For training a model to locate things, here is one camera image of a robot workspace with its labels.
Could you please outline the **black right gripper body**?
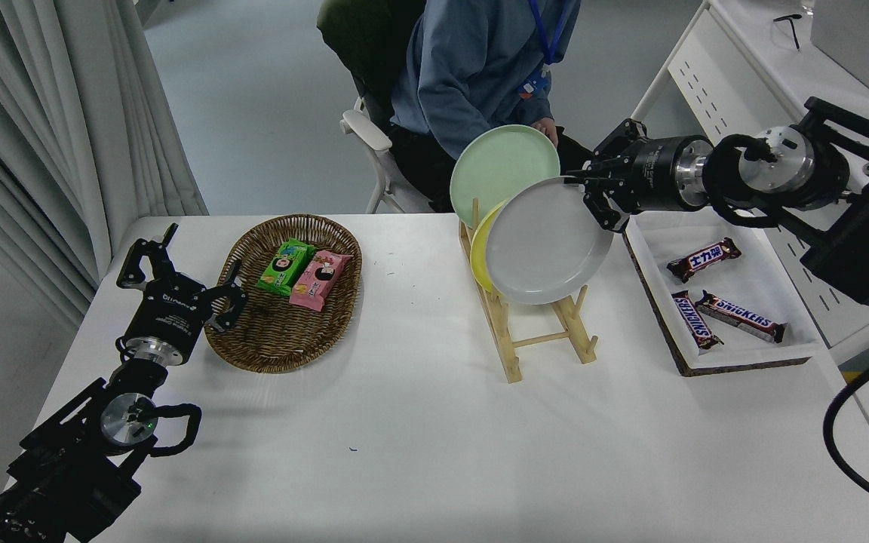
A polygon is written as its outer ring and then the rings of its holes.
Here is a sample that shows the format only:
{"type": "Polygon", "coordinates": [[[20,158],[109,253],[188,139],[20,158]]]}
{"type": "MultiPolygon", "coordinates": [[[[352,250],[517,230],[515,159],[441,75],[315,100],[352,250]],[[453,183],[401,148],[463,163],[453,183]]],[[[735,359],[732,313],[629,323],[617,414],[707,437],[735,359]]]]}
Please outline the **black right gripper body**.
{"type": "Polygon", "coordinates": [[[631,169],[624,175],[624,212],[686,209],[676,182],[676,165],[685,148],[685,137],[639,137],[625,149],[631,169]]]}

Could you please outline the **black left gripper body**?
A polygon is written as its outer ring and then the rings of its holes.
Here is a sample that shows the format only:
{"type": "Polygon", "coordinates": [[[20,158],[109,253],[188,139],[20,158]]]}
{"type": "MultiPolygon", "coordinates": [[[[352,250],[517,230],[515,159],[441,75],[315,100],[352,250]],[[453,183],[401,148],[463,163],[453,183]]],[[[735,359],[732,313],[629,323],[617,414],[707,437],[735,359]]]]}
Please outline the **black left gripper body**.
{"type": "Polygon", "coordinates": [[[178,355],[190,355],[207,320],[206,303],[198,299],[205,288],[185,275],[147,282],[141,305],[125,330],[124,347],[135,350],[158,343],[178,355]]]}

